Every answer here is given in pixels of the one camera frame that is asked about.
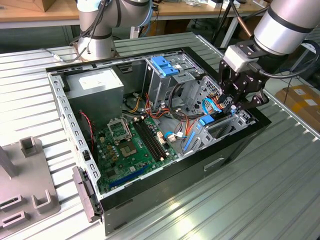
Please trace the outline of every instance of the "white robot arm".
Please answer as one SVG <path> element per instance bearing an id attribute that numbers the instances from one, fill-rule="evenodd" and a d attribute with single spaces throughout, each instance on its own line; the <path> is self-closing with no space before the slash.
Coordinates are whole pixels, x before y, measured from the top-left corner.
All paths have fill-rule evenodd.
<path id="1" fill-rule="evenodd" d="M 320 47 L 305 38 L 320 22 L 319 9 L 320 0 L 273 0 L 254 36 L 227 48 L 218 79 L 224 95 L 231 95 L 239 109 L 258 107 L 269 101 L 262 91 L 269 78 L 295 77 L 312 67 L 319 59 Z M 285 76 L 274 75 L 288 54 L 302 42 L 315 48 L 316 55 L 310 65 Z M 250 102 L 244 99 L 248 93 L 257 93 Z"/>
<path id="2" fill-rule="evenodd" d="M 78 52 L 86 60 L 114 56 L 112 28 L 146 25 L 152 0 L 78 0 L 81 34 Z"/>

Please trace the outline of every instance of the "motherboard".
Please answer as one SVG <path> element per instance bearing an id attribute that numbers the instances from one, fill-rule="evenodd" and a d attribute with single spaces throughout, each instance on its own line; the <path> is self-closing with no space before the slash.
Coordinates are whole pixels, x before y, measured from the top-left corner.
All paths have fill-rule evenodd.
<path id="1" fill-rule="evenodd" d="M 169 143 L 159 141 L 160 132 L 148 117 L 137 122 L 117 119 L 95 134 L 102 194 L 178 158 Z"/>

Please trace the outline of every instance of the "blue pcie slot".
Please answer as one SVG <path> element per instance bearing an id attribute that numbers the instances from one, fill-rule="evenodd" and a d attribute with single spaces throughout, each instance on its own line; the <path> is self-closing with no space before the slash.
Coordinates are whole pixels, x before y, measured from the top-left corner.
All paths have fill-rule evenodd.
<path id="1" fill-rule="evenodd" d="M 184 146 L 183 150 L 185 150 L 185 151 L 187 150 L 187 148 L 189 147 L 189 145 L 190 145 L 190 143 L 191 143 L 191 141 L 192 141 L 192 139 L 194 138 L 195 135 L 196 135 L 196 133 L 195 133 L 195 131 L 193 131 L 191 133 L 191 136 L 189 137 L 188 141 L 186 142 L 186 145 Z"/>
<path id="2" fill-rule="evenodd" d="M 120 178 L 120 179 L 110 183 L 109 187 L 112 188 L 112 187 L 118 186 L 120 184 L 123 184 L 125 182 L 128 182 L 131 179 L 134 179 L 135 177 L 143 174 L 147 167 L 148 167 L 148 165 L 144 166 L 143 168 L 141 168 L 141 169 L 139 169 L 139 170 L 137 170 L 137 171 L 135 171 L 133 173 L 130 173 L 128 176 L 125 176 L 123 178 Z"/>

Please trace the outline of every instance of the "yellow wire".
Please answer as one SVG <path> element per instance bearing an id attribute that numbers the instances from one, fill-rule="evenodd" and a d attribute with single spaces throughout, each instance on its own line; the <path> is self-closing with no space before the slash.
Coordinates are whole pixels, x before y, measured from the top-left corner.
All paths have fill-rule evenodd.
<path id="1" fill-rule="evenodd" d="M 138 107 L 139 107 L 139 101 L 140 101 L 140 99 L 139 99 L 139 98 L 137 98 L 137 99 L 136 99 L 136 105 L 135 105 L 134 109 L 133 109 L 133 110 L 131 110 L 131 111 L 129 111 L 129 113 L 134 113 L 135 111 L 137 111 L 137 110 L 138 110 Z"/>

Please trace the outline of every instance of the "aluminum extrusion table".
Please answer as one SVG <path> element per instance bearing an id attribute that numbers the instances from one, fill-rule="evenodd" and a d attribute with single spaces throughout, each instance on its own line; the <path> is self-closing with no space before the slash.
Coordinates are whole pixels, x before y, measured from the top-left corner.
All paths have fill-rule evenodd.
<path id="1" fill-rule="evenodd" d="M 217 69 L 221 54 L 200 36 L 182 33 L 115 42 L 121 56 L 191 47 Z M 65 59 L 72 47 L 53 49 Z M 0 55 L 0 145 L 41 139 L 61 211 L 16 234 L 21 239 L 105 239 L 88 223 L 72 180 L 70 151 L 44 68 L 57 66 L 42 50 Z M 320 141 L 273 100 L 260 107 L 272 121 L 238 157 L 108 239 L 310 239 L 320 235 Z"/>

